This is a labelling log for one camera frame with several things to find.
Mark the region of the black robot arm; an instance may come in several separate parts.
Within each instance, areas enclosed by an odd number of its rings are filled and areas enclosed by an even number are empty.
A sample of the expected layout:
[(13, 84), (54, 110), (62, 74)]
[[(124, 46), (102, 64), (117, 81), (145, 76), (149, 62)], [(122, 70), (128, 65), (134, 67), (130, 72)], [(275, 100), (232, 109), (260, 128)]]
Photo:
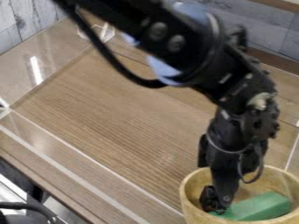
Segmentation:
[[(264, 170), (268, 141), (280, 125), (276, 84), (248, 55), (244, 27), (227, 30), (199, 3), (164, 0), (53, 0), (77, 24), (110, 66), (146, 88), (191, 88), (217, 110), (199, 141), (197, 165), (209, 168), (211, 185), (200, 193), (207, 212), (224, 213), (245, 174)], [(81, 16), (88, 11), (112, 24), (132, 46), (148, 54), (155, 79), (120, 63)]]

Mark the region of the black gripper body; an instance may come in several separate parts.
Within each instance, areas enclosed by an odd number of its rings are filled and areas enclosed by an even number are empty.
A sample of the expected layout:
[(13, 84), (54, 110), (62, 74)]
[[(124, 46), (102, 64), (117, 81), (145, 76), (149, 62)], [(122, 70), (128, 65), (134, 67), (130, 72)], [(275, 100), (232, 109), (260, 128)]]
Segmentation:
[(228, 209), (239, 182), (255, 182), (263, 172), (267, 140), (252, 139), (244, 142), (240, 127), (219, 124), (212, 120), (204, 136), (209, 142), (211, 184), (219, 197), (219, 203)]

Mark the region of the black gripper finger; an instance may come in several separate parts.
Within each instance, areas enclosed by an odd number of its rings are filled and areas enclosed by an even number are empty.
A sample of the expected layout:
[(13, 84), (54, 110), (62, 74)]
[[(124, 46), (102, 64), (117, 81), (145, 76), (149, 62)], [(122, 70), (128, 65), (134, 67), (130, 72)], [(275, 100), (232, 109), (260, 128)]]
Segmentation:
[(200, 168), (209, 166), (209, 142), (205, 136), (200, 137), (197, 166)]
[(201, 209), (205, 213), (213, 212), (223, 214), (227, 208), (220, 204), (220, 200), (212, 185), (203, 187), (200, 198), (199, 198)]

